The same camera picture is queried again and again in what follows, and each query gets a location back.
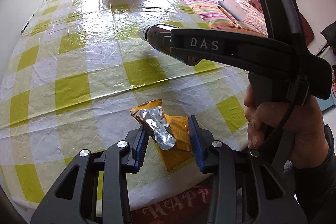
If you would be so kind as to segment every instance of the black sleeve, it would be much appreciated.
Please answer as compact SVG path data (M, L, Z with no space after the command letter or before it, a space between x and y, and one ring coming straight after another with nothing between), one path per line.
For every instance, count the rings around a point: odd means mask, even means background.
M336 156L334 138L328 125L324 126L329 153L315 168L294 169L295 194L310 224L336 223Z

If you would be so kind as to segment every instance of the pencil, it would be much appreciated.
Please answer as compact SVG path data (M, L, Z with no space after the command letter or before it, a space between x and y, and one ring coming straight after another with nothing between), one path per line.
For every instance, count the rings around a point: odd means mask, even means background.
M228 18L229 20L231 20L231 21L234 23L234 25L237 26L237 23L231 18L231 15L230 15L227 11L225 11L225 10L224 10L222 7L220 7L219 5L218 5L217 7L219 8L219 10L220 10L224 15L227 16L227 18Z

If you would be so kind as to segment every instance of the bed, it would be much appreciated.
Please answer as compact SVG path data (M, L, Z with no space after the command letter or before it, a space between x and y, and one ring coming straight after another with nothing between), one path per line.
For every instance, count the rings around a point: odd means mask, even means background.
M48 0L34 14L0 89L0 173L13 200L36 208L81 149L107 149L139 125L129 109L163 99L169 115L196 115L233 149L247 144L244 70L202 60L188 67L138 37L143 23L266 36L263 15L245 0L233 24L217 0ZM133 210L177 195L207 176L193 159L167 172L152 141L128 175ZM98 211L101 211L100 173Z

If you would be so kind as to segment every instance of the white lettering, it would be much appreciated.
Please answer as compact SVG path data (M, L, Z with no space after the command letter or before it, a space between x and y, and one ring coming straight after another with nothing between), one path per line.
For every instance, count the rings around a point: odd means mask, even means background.
M214 47L216 47L216 48L211 48L211 49L214 50L214 51L218 50L218 46L215 45L215 43L218 43L218 41L215 40L215 41L212 42L212 45L213 45Z
M202 44L201 44L201 47L208 48L208 47L207 47L207 44L206 44L206 42L205 42L205 39L203 39L203 42L202 42Z
M209 194L209 191L207 189L199 189L198 193L202 194L202 202L207 203L205 200L205 196Z
M187 198L188 206L193 207L192 199L196 198L196 193L193 191L188 191L182 195L182 198Z
M177 196L173 196L173 198L169 198L170 201L165 201L163 206L165 208L169 208L169 209L173 209L173 211L175 211L175 207L178 206L178 210L181 210L184 208L184 206L182 205L181 201L178 199Z
M195 47L196 44L197 44L197 40L196 40L196 38L192 38L192 39L191 39L191 46Z
M154 206L155 206L155 209L152 207L152 205L149 205L146 208L143 208L142 212L145 215L152 215L154 218L159 217L157 214L158 212L161 215L167 215L166 212L161 208L161 206L158 203L155 203Z

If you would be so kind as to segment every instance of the striped bedsheet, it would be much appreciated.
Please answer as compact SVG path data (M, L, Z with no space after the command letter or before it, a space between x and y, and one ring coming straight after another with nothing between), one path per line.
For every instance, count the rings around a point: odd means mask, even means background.
M208 23L211 29L267 36L263 14L245 0L235 0L247 12L242 21L235 20L237 25L218 9L218 0L183 1Z

